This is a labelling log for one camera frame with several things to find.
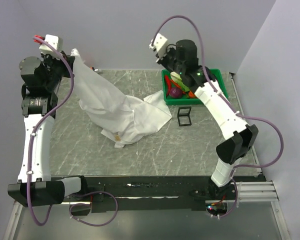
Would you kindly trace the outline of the white garment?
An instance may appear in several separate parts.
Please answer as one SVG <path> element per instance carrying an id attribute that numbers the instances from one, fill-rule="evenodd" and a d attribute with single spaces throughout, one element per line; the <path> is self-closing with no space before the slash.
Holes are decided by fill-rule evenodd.
<path id="1" fill-rule="evenodd" d="M 102 128 L 101 134 L 113 141 L 115 148 L 157 133 L 172 118 L 162 90 L 144 99 L 126 95 L 85 65 L 76 48 L 71 50 L 71 56 L 75 57 L 73 91 L 79 98 L 79 106 Z M 121 141 L 116 141 L 116 134 Z"/>

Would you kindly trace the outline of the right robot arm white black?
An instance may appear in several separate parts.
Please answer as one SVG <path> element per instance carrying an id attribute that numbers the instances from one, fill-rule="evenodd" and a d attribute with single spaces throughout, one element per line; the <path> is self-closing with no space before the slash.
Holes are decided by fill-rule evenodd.
<path id="1" fill-rule="evenodd" d="M 149 48 L 155 52 L 159 65 L 180 76 L 183 84 L 205 105 L 221 130 L 224 141 L 216 147 L 218 162 L 208 181 L 209 195 L 220 199 L 230 185 L 234 167 L 251 149 L 259 130 L 232 109 L 217 79 L 207 67 L 199 64 L 197 46 L 192 40 L 170 44 L 162 36 L 150 43 Z"/>

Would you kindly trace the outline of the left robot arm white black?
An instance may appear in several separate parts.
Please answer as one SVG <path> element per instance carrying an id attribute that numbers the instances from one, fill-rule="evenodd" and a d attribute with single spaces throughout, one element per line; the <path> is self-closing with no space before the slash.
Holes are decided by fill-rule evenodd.
<path id="1" fill-rule="evenodd" d="M 77 201 L 89 195 L 87 181 L 82 175 L 52 180 L 50 171 L 50 141 L 56 119 L 54 108 L 58 104 L 56 87 L 62 78 L 70 77 L 65 64 L 73 66 L 74 57 L 65 56 L 65 61 L 41 54 L 41 57 L 26 57 L 19 63 L 21 109 L 25 127 L 23 160 L 17 182 L 9 184 L 8 195 L 27 207 L 57 205 L 72 195 Z"/>

